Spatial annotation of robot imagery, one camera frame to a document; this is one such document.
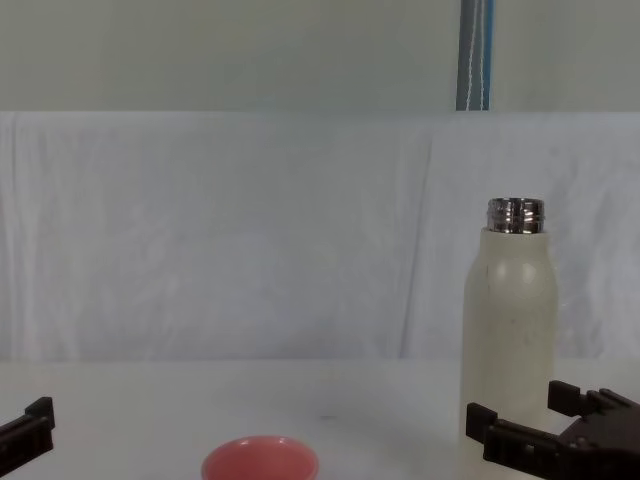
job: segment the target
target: wall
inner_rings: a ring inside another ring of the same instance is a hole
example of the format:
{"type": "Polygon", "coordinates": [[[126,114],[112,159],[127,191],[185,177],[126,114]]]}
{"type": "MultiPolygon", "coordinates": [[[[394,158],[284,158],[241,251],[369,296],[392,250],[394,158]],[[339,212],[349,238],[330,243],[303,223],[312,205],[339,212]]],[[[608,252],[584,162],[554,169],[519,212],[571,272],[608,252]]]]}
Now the wall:
{"type": "Polygon", "coordinates": [[[453,110],[451,0],[2,0],[0,110],[453,110]]]}
{"type": "Polygon", "coordinates": [[[640,110],[637,0],[496,0],[492,109],[640,110]]]}

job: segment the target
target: water bottle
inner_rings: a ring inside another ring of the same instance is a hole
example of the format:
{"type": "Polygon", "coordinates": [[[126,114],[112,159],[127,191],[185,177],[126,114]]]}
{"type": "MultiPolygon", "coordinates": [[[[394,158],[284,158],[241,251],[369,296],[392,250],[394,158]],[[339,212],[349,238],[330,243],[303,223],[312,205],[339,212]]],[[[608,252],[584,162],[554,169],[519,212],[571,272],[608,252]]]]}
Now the water bottle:
{"type": "Polygon", "coordinates": [[[466,438],[466,405],[540,427],[553,375],[558,287],[544,231],[544,203],[529,198],[489,202],[487,227],[464,291],[460,401],[461,480],[526,475],[482,460],[466,438]]]}

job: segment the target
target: white cloth backdrop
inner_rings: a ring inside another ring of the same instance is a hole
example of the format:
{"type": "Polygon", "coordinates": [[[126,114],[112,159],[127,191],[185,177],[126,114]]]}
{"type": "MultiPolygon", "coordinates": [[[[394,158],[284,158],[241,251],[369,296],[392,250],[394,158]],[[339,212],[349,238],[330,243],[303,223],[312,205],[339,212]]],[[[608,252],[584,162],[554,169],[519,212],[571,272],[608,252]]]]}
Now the white cloth backdrop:
{"type": "Polygon", "coordinates": [[[398,356],[428,119],[26,113],[2,125],[5,355],[398,356]]]}
{"type": "Polygon", "coordinates": [[[640,115],[0,116],[0,357],[454,357],[539,196],[562,355],[640,354],[640,115]]]}

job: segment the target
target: white tabletop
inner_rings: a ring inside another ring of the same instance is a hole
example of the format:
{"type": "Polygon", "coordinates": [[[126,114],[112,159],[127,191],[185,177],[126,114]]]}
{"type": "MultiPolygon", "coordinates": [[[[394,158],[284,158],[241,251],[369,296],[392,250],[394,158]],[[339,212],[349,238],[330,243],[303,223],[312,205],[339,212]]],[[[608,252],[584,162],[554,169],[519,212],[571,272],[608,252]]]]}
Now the white tabletop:
{"type": "MultiPolygon", "coordinates": [[[[640,399],[640,361],[565,361],[557,378],[640,399]]],[[[0,364],[0,422],[54,399],[55,450],[12,480],[198,480],[228,440],[281,434],[318,480],[444,480],[454,471],[458,367],[419,361],[0,364]]]]}

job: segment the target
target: metal bottle cap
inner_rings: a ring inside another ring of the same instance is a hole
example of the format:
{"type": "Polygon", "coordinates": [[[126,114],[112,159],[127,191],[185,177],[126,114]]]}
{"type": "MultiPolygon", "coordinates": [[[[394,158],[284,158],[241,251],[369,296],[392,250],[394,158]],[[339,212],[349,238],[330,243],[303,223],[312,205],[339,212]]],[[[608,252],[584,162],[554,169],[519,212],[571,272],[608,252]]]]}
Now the metal bottle cap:
{"type": "Polygon", "coordinates": [[[541,233],[544,230],[544,202],[535,198],[489,200],[487,229],[502,233],[541,233]]]}

